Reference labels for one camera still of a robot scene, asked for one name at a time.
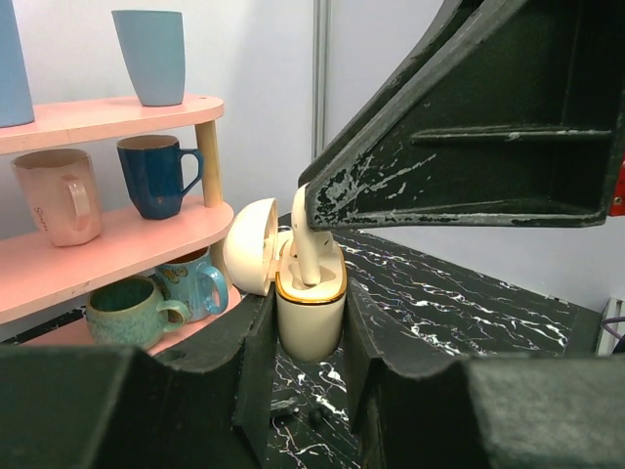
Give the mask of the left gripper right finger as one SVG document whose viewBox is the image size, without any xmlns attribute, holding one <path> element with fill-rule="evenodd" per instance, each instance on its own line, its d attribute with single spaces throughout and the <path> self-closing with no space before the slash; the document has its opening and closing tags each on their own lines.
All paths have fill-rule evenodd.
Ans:
<svg viewBox="0 0 625 469">
<path fill-rule="evenodd" d="M 624 359 L 573 350 L 452 357 L 373 324 L 351 281 L 344 357 L 366 468 L 620 468 Z"/>
</svg>

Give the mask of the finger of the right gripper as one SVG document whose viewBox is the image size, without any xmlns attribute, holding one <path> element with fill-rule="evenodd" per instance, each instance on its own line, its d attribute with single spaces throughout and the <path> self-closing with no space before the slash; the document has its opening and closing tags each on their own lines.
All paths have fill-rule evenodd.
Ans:
<svg viewBox="0 0 625 469">
<path fill-rule="evenodd" d="M 445 1 L 301 174 L 316 231 L 601 225 L 624 155 L 620 1 Z"/>
</svg>

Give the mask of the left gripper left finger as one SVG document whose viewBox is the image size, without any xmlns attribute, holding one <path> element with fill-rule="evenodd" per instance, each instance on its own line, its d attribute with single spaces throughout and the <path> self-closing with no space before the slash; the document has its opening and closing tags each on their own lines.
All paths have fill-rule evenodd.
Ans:
<svg viewBox="0 0 625 469">
<path fill-rule="evenodd" d="M 248 295 L 155 356 L 128 346 L 1 349 L 5 468 L 259 468 L 275 299 Z"/>
</svg>

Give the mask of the cream earbud charging case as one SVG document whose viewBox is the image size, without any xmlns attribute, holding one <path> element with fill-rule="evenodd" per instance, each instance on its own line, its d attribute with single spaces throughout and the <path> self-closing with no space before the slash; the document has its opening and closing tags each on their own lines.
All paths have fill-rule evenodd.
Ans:
<svg viewBox="0 0 625 469">
<path fill-rule="evenodd" d="M 330 232 L 316 232 L 320 283 L 303 282 L 294 231 L 278 230 L 274 198 L 254 201 L 234 218 L 224 261 L 242 290 L 277 304 L 279 340 L 298 362 L 322 362 L 339 345 L 347 290 L 343 252 Z"/>
</svg>

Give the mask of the white earbud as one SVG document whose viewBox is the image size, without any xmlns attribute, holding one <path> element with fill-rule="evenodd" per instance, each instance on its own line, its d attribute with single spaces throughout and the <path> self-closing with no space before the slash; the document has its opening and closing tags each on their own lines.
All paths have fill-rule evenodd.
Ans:
<svg viewBox="0 0 625 469">
<path fill-rule="evenodd" d="M 307 184 L 304 184 L 295 192 L 291 223 L 303 284 L 316 286 L 321 282 L 319 258 L 332 252 L 334 241 L 330 232 L 315 232 L 310 228 L 306 211 L 306 188 Z"/>
</svg>

